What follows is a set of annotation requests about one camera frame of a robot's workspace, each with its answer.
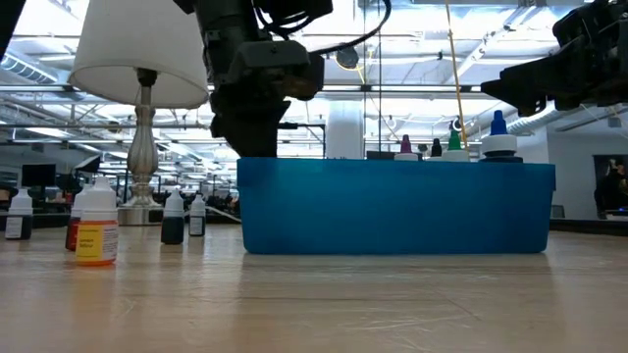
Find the desk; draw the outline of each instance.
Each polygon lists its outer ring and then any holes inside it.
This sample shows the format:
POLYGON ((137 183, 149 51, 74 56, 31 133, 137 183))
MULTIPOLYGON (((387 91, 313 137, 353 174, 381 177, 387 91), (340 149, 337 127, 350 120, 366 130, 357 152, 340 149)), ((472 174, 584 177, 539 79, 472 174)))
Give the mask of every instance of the desk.
POLYGON ((546 254, 253 256, 240 228, 162 246, 122 228, 115 268, 62 229, 0 241, 0 351, 625 352, 628 238, 553 233, 546 254))

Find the silver lamp base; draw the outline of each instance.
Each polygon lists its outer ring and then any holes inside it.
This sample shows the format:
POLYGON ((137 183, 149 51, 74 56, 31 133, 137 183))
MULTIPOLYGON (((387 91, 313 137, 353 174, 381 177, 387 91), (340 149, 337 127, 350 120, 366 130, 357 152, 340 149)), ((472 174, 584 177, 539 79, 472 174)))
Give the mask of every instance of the silver lamp base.
POLYGON ((163 212, 163 209, 155 207, 120 207, 118 208, 118 225, 121 227, 161 225, 160 221, 150 222, 151 212, 163 212))

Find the blue bottle cap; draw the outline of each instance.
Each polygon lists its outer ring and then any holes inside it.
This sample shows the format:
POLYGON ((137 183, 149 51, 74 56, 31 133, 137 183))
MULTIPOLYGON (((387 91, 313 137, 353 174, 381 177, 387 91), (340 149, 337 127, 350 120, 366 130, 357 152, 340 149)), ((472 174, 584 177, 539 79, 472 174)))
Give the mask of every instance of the blue bottle cap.
POLYGON ((506 129, 506 121, 503 119, 503 112, 495 111, 491 122, 491 136, 499 134, 508 134, 508 130, 506 129))

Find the ceiling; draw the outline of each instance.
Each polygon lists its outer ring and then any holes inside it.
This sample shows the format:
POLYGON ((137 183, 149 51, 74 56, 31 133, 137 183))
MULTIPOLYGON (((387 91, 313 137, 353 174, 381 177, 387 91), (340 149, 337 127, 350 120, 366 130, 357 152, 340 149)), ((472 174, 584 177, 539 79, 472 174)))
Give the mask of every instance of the ceiling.
MULTIPOLYGON (((356 47, 361 57, 358 68, 362 70, 345 70, 331 56, 326 59, 325 83, 328 86, 393 84, 403 85, 410 90, 410 93, 404 94, 383 92, 381 104, 379 93, 366 95, 363 113, 366 117, 367 141, 378 139, 380 112, 387 121, 381 130, 384 140, 396 140, 404 134, 410 135, 412 140, 444 136, 448 132, 449 122, 459 114, 455 94, 451 94, 452 91, 411 93, 412 89, 420 89, 417 85, 454 84, 453 55, 447 37, 444 2, 392 2, 392 15, 382 30, 381 38, 375 36, 364 45, 356 47)), ((544 7, 518 7, 516 1, 502 0, 458 0, 451 3, 455 62, 460 83, 464 85, 478 85, 498 78, 499 72, 508 66, 545 57, 555 51, 557 44, 551 34, 553 23, 580 5, 577 1, 568 0, 554 1, 550 3, 551 6, 544 7)), ((377 4, 377 1, 334 0, 335 11, 331 15, 315 21, 293 39, 308 49, 314 49, 356 38, 365 29, 370 30, 379 22, 377 4)), ((3 60, 4 70, 0 70, 0 84, 66 83, 79 45, 82 19, 87 5, 87 0, 27 0, 9 46, 8 53, 13 61, 8 62, 7 57, 3 60), (19 72, 12 68, 16 60, 32 69, 34 74, 28 76, 25 71, 19 72)), ((132 125, 134 121, 132 106, 103 102, 84 94, 76 97, 58 92, 45 93, 39 88, 31 92, 0 94, 5 98, 5 110, 0 111, 0 119, 7 124, 74 122, 88 126, 115 123, 132 125), (37 108, 40 114, 27 107, 37 108)), ((481 93, 469 94, 463 98, 462 109, 468 124, 485 124, 497 108, 513 111, 512 107, 481 93)), ((332 100, 362 101, 364 95, 359 92, 353 95, 325 92, 307 103, 294 101, 284 121, 324 123, 332 114, 332 100)), ((212 118, 213 113, 208 105, 192 111, 158 110, 155 124, 170 127, 157 128, 154 132, 158 139, 211 140, 211 133, 206 127, 212 118), (205 128, 172 128, 174 125, 199 125, 205 128)), ((67 133, 73 138, 82 139, 131 140, 133 130, 82 128, 68 130, 67 133)), ((32 130, 19 130, 17 134, 19 138, 37 135, 32 130)), ((280 155, 322 156, 323 147, 318 141, 320 134, 320 130, 316 129, 280 130, 280 139, 299 142, 280 145, 280 155)), ((129 147, 126 144, 104 143, 83 145, 101 151, 125 151, 129 147)), ((170 151, 164 148, 164 159, 200 160, 205 164, 221 162, 226 165, 237 157, 225 144, 194 143, 177 146, 170 151)), ((366 147, 378 148, 377 144, 368 142, 366 147)), ((398 145, 386 145, 386 149, 389 148, 395 150, 398 145)))

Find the black cable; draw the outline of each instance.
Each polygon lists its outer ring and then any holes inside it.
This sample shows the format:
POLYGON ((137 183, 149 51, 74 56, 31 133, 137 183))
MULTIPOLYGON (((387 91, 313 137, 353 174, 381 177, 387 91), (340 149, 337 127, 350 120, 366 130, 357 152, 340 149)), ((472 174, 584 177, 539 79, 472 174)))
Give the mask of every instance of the black cable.
POLYGON ((393 11, 393 4, 391 3, 391 0, 382 0, 382 1, 384 2, 384 5, 386 5, 386 12, 384 13, 384 18, 382 19, 382 21, 377 27, 375 27, 370 32, 360 36, 359 38, 351 40, 350 42, 339 44, 330 48, 315 50, 312 52, 312 54, 325 55, 329 53, 334 53, 342 49, 356 46, 366 41, 368 38, 372 37, 373 35, 375 35, 378 31, 380 31, 380 29, 382 29, 384 24, 389 20, 389 17, 391 16, 391 12, 393 11))

